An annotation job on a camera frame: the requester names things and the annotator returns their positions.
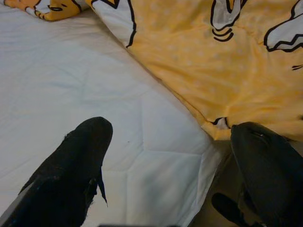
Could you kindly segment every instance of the yellow blanket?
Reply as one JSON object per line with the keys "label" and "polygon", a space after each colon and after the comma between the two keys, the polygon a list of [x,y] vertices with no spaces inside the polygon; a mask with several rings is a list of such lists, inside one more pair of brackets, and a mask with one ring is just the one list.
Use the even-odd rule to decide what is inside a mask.
{"label": "yellow blanket", "polygon": [[214,139],[252,121],[303,140],[303,0],[86,2]]}

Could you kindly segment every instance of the white bedsheet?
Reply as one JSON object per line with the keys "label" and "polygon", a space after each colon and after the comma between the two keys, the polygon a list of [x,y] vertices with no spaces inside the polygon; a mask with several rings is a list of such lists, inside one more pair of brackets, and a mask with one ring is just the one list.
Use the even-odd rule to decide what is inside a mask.
{"label": "white bedsheet", "polygon": [[85,227],[186,226],[200,210],[224,147],[88,10],[48,23],[0,5],[0,213],[82,121],[114,135]]}

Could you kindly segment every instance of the mattress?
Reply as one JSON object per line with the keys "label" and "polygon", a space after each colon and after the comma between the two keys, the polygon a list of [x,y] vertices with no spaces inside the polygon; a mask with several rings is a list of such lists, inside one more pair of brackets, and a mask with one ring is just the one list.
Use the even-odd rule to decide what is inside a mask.
{"label": "mattress", "polygon": [[0,5],[0,34],[0,213],[66,133],[103,116],[108,207],[98,192],[83,226],[187,226],[226,146],[90,10],[49,23]]}

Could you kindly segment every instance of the bed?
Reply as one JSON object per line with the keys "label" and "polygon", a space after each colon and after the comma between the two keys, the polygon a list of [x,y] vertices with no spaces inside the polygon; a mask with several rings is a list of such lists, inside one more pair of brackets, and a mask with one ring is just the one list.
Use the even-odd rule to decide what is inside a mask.
{"label": "bed", "polygon": [[226,144],[91,10],[50,23],[0,5],[0,34],[0,213],[66,133],[103,116],[114,128],[102,167],[108,207],[98,194],[83,226],[187,226]]}

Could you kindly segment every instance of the white fabric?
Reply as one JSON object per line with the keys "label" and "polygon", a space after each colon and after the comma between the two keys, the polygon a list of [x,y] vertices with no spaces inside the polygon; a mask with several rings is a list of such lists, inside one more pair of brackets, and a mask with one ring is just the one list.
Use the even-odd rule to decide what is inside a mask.
{"label": "white fabric", "polygon": [[82,121],[114,135],[85,227],[186,226],[222,158],[185,107],[121,47],[91,10],[45,22],[0,6],[0,213]]}

